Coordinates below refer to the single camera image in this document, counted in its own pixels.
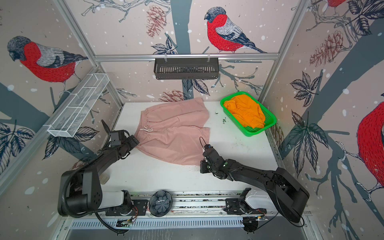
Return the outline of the pink shorts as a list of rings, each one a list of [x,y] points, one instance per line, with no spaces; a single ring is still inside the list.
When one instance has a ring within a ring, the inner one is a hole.
[[[149,107],[141,112],[137,149],[167,163],[198,166],[203,159],[200,139],[210,139],[205,127],[209,117],[201,98]]]

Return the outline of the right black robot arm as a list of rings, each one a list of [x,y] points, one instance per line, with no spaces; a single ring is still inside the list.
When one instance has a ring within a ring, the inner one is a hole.
[[[201,173],[212,173],[220,180],[243,182],[268,193],[277,211],[289,222],[301,222],[309,192],[288,171],[275,171],[245,166],[235,160],[224,160],[211,146],[204,146]]]

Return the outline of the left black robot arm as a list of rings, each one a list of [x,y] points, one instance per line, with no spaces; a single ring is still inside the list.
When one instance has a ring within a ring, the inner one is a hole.
[[[76,170],[62,174],[58,213],[72,218],[98,212],[120,212],[121,215],[130,213],[134,203],[129,192],[104,192],[100,176],[112,164],[127,158],[139,144],[139,140],[126,130],[110,132],[108,142],[96,158]]]

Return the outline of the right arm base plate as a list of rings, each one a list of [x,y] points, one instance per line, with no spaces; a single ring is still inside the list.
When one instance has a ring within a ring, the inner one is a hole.
[[[252,209],[244,200],[226,199],[226,205],[223,209],[228,215],[265,215],[266,209]]]

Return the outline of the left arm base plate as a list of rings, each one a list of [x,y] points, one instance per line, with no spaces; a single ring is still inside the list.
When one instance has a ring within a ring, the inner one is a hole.
[[[132,200],[127,204],[113,207],[106,211],[108,217],[145,216],[148,208],[148,200]]]

